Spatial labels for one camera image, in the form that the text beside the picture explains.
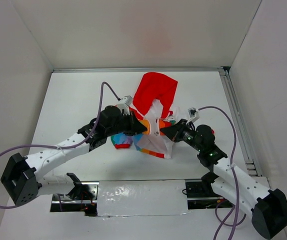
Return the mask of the rainbow red white jacket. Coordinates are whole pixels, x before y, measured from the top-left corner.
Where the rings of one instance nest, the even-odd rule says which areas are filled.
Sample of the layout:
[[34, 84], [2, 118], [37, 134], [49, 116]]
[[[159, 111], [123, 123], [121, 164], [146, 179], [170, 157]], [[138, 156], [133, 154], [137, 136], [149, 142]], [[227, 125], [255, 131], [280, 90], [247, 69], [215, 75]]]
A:
[[119, 133], [112, 136], [111, 142], [116, 149], [134, 146], [137, 151], [157, 158], [171, 159], [173, 142], [161, 128], [177, 123], [179, 107], [173, 105], [178, 81], [158, 72], [145, 73], [134, 94], [132, 110], [147, 130], [134, 136]]

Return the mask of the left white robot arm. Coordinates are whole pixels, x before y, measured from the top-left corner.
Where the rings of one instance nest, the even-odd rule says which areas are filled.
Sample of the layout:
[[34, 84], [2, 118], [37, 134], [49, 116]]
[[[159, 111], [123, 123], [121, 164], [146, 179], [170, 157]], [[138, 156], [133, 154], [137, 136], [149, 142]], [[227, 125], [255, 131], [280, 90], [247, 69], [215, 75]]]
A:
[[88, 154], [104, 145], [107, 138], [119, 133], [134, 136], [147, 131], [147, 127], [135, 116], [134, 111], [124, 113], [109, 105], [99, 116], [80, 128], [54, 148], [22, 156], [12, 155], [1, 176], [1, 183], [16, 207], [25, 205], [50, 188], [44, 176], [55, 168], [78, 156]]

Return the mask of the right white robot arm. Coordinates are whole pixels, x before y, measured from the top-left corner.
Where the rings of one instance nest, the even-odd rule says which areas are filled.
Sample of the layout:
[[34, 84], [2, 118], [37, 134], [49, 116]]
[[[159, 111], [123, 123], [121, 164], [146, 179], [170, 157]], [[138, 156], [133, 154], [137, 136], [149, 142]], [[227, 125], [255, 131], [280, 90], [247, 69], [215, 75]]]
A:
[[272, 190], [230, 162], [226, 153], [215, 144], [215, 135], [208, 125], [190, 129], [185, 119], [159, 131], [171, 141], [185, 142], [198, 151], [197, 158], [209, 169], [210, 179], [202, 183], [202, 192], [224, 197], [246, 214], [254, 229], [270, 240], [287, 226], [287, 198], [279, 189]]

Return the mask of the white taped cover board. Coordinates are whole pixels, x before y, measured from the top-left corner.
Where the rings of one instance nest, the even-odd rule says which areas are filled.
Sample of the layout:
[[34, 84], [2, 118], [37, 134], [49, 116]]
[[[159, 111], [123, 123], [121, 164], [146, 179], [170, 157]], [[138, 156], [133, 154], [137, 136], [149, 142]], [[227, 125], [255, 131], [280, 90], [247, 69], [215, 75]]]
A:
[[101, 181], [97, 214], [100, 217], [177, 216], [189, 212], [182, 193], [185, 181]]

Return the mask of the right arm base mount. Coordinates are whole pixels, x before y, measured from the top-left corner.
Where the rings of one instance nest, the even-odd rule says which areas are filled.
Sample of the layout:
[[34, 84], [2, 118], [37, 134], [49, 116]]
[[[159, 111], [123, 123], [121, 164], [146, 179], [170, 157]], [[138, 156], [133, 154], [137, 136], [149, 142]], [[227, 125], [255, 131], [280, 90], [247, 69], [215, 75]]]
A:
[[186, 181], [182, 193], [186, 196], [187, 208], [189, 210], [232, 207], [229, 201], [226, 201], [222, 196], [214, 193], [210, 186], [200, 179]]

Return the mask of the aluminium frame rail right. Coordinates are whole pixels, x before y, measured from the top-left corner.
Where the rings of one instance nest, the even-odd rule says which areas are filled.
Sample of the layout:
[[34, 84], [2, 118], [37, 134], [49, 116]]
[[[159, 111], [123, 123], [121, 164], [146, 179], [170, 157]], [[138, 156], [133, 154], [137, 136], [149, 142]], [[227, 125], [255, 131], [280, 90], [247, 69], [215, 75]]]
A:
[[230, 68], [230, 66], [223, 66], [219, 68], [218, 72], [228, 101], [241, 152], [249, 175], [252, 177], [262, 177], [263, 172], [258, 163], [258, 158], [246, 128], [246, 122], [243, 118], [242, 110], [229, 75]]

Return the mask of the aluminium frame rail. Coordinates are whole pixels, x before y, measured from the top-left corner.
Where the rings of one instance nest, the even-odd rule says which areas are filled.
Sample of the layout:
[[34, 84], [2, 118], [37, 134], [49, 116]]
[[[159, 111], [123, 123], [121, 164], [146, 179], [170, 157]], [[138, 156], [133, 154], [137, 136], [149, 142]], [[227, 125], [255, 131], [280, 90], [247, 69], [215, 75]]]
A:
[[57, 68], [54, 73], [121, 73], [121, 72], [225, 72], [223, 67], [112, 67]]
[[229, 75], [230, 68], [230, 66], [223, 66], [219, 68], [218, 72], [228, 101], [241, 152], [249, 175], [252, 177], [262, 177], [263, 172], [258, 163], [258, 158], [246, 128], [246, 122], [243, 118], [242, 110]]

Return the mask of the aluminium frame rail back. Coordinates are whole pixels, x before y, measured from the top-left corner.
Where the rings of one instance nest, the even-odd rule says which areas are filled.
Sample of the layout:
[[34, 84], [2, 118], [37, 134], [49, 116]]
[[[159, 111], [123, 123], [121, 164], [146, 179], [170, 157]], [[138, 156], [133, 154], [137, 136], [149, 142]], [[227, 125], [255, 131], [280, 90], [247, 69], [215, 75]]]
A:
[[121, 73], [121, 72], [225, 72], [223, 67], [112, 67], [57, 68], [54, 73]]

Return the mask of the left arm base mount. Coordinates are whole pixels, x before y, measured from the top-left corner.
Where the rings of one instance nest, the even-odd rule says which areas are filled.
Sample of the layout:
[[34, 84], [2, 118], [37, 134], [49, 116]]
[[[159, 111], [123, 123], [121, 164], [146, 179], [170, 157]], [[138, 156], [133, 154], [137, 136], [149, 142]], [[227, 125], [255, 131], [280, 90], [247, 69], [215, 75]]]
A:
[[81, 187], [73, 188], [67, 194], [53, 194], [50, 206], [51, 213], [84, 213], [88, 217], [98, 215], [98, 181], [85, 181]]

